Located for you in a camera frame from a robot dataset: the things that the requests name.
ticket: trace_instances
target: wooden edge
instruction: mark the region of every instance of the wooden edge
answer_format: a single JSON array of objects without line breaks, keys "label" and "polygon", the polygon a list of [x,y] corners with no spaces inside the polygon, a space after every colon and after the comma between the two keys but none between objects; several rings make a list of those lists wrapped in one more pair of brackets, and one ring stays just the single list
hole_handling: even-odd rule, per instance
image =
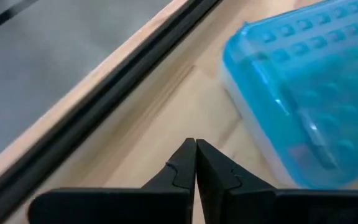
[{"label": "wooden edge", "polygon": [[18,161],[42,136],[54,127],[80,100],[96,87],[133,50],[153,34],[187,0],[173,0],[109,55],[89,75],[53,105],[31,127],[0,153],[0,176]]}]

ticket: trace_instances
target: gray floor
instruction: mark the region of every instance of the gray floor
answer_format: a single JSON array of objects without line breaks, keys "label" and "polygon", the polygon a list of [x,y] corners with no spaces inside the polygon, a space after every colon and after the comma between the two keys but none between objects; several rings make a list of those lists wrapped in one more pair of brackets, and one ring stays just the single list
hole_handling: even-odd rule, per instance
[{"label": "gray floor", "polygon": [[170,1],[39,0],[0,26],[0,152]]}]

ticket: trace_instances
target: plastic container lid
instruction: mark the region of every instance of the plastic container lid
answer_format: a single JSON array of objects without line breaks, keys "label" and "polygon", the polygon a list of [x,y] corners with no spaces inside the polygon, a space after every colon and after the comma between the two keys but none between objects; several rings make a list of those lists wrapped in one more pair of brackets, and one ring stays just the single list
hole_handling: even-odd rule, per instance
[{"label": "plastic container lid", "polygon": [[245,24],[223,61],[298,185],[358,179],[358,1]]}]

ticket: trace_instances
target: light wood table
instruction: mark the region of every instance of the light wood table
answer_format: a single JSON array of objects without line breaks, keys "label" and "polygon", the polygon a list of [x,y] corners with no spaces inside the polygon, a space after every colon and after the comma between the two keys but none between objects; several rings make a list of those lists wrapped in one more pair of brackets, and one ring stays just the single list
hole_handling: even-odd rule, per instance
[{"label": "light wood table", "polygon": [[[247,170],[276,187],[219,73],[223,45],[245,21],[252,22],[306,6],[317,0],[224,0],[136,88],[107,120],[39,188],[140,187],[154,176],[187,137],[203,138]],[[186,0],[174,0],[109,56],[5,154],[25,153],[74,102],[112,70]],[[21,206],[7,223],[27,223]],[[203,223],[196,194],[194,223]]]}]

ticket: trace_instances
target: blue plastic container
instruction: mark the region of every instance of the blue plastic container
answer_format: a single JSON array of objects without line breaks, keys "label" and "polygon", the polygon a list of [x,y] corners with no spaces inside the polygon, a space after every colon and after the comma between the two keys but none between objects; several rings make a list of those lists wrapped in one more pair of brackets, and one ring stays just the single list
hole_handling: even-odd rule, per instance
[{"label": "blue plastic container", "polygon": [[245,24],[223,77],[248,128],[289,183],[336,189],[358,179],[358,1],[324,1]]}]

